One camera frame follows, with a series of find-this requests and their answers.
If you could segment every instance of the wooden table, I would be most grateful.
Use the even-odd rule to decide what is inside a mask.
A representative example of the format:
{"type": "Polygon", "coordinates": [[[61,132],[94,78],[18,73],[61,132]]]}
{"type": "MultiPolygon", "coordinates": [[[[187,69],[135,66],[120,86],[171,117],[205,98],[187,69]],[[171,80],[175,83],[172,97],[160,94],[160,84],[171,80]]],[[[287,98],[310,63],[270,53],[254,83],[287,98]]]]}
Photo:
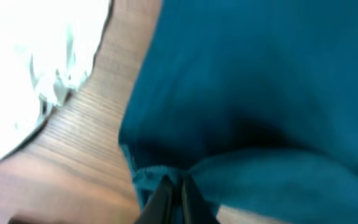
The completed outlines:
{"type": "MultiPolygon", "coordinates": [[[[160,0],[117,0],[113,8],[90,80],[33,142],[0,163],[0,224],[18,213],[76,224],[138,217],[117,136],[160,0]]],[[[253,223],[227,209],[219,219],[253,223]]]]}

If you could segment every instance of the teal fabric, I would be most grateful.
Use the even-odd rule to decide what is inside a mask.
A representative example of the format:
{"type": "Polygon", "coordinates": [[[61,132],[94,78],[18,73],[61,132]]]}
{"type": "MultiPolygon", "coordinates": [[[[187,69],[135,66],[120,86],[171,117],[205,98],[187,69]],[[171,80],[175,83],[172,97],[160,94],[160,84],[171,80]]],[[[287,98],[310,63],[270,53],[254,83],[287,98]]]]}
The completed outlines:
{"type": "Polygon", "coordinates": [[[192,175],[213,210],[358,223],[358,0],[165,0],[119,144],[141,207],[192,175]]]}

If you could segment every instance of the crumpled white material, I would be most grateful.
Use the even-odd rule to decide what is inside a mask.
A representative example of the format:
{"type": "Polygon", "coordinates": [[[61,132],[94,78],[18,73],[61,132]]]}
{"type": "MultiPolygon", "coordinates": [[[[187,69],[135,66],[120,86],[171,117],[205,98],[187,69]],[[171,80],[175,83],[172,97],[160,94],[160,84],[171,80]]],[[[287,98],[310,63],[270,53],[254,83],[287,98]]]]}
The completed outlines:
{"type": "Polygon", "coordinates": [[[89,78],[110,0],[0,1],[0,157],[89,78]]]}

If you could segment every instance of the wood grain surface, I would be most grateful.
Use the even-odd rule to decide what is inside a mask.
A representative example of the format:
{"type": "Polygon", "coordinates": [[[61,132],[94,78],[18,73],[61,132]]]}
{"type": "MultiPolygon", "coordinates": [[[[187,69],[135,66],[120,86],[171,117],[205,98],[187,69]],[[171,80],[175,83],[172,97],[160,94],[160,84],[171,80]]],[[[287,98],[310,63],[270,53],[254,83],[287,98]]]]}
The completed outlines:
{"type": "MultiPolygon", "coordinates": [[[[139,216],[117,135],[160,5],[114,3],[90,80],[34,141],[0,163],[0,224],[17,214],[76,224],[130,224],[139,216]]],[[[219,219],[258,220],[230,209],[219,219]]]]}

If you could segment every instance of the teal cloth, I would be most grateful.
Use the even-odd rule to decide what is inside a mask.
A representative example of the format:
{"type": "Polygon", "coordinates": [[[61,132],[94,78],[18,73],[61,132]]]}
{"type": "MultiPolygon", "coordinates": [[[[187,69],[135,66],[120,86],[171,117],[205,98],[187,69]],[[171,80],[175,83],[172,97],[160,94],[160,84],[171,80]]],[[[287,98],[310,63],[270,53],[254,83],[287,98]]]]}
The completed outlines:
{"type": "Polygon", "coordinates": [[[141,207],[192,175],[214,212],[358,223],[358,0],[165,0],[119,144],[141,207]]]}

